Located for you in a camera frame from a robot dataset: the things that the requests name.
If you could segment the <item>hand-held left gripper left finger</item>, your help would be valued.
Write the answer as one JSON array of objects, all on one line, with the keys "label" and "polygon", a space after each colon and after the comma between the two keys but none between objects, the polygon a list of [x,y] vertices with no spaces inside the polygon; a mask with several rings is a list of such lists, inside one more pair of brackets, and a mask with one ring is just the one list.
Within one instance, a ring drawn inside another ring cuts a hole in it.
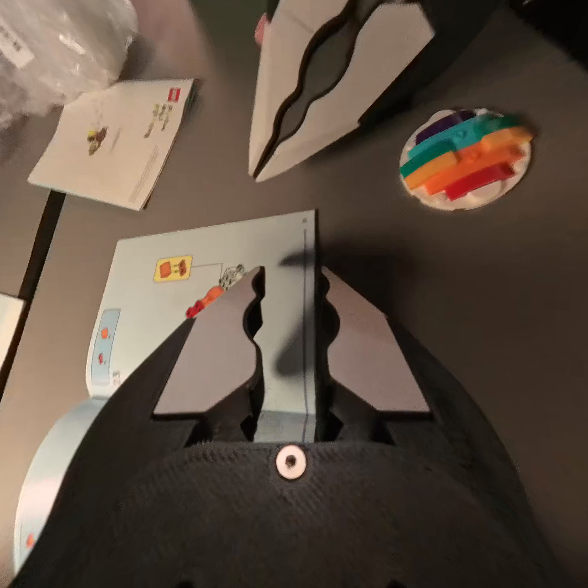
[{"label": "hand-held left gripper left finger", "polygon": [[258,381],[261,351],[247,319],[264,294],[265,269],[257,266],[216,298],[205,297],[154,416],[204,415]]}]

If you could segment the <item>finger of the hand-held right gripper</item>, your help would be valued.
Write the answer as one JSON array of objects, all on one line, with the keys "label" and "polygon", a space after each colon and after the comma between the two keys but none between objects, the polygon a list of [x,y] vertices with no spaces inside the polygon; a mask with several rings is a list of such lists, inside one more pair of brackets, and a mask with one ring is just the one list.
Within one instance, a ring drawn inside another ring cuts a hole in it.
[{"label": "finger of the hand-held right gripper", "polygon": [[[266,13],[255,31],[260,47],[265,24]],[[343,94],[343,104],[350,107],[356,129],[359,127],[360,117],[419,55],[434,35],[434,30],[418,2],[356,3],[356,41],[353,54],[342,82],[336,86],[336,90]]]},{"label": "finger of the hand-held right gripper", "polygon": [[356,41],[356,1],[270,1],[249,138],[249,175],[270,179],[356,129],[336,90]]}]

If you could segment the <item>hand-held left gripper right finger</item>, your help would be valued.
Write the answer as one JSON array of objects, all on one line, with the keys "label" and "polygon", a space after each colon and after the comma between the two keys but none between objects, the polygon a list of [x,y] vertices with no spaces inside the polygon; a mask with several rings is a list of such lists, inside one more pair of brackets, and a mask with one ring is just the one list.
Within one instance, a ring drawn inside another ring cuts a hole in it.
[{"label": "hand-held left gripper right finger", "polygon": [[385,313],[326,267],[317,298],[321,400],[334,416],[430,416]]}]

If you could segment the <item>lego instruction booklet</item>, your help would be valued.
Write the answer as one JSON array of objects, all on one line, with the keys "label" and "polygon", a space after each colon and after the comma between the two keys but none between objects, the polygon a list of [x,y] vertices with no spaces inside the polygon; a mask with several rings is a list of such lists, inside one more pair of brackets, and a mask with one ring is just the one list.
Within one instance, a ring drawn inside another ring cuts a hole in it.
[{"label": "lego instruction booklet", "polygon": [[66,467],[107,400],[210,289],[266,270],[262,352],[265,394],[257,442],[310,442],[315,368],[315,213],[304,211],[119,240],[86,366],[83,401],[61,409],[24,479],[13,531],[17,574],[47,522]]}]

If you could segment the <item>round rainbow lego disc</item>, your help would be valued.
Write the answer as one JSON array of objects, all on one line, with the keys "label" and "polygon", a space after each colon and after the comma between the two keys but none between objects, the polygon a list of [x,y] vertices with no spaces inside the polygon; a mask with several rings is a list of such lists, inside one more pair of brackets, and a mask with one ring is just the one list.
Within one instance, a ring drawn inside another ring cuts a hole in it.
[{"label": "round rainbow lego disc", "polygon": [[524,177],[536,135],[520,115],[486,108],[437,111],[405,143],[399,179],[430,208],[481,208]]}]

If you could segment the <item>small white instruction leaflet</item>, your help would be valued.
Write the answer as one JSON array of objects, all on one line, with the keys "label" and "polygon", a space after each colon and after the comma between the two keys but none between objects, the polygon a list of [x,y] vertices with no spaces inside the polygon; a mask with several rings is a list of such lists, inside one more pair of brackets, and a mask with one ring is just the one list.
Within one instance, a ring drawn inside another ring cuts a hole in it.
[{"label": "small white instruction leaflet", "polygon": [[195,79],[118,82],[65,105],[29,184],[130,210],[151,197]]}]

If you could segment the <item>clear plastic bag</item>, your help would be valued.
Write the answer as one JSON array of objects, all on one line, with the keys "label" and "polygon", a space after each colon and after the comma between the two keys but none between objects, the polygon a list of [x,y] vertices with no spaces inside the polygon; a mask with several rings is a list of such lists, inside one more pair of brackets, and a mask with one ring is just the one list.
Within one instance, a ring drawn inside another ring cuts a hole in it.
[{"label": "clear plastic bag", "polygon": [[110,86],[137,34],[130,1],[1,1],[1,129]]}]

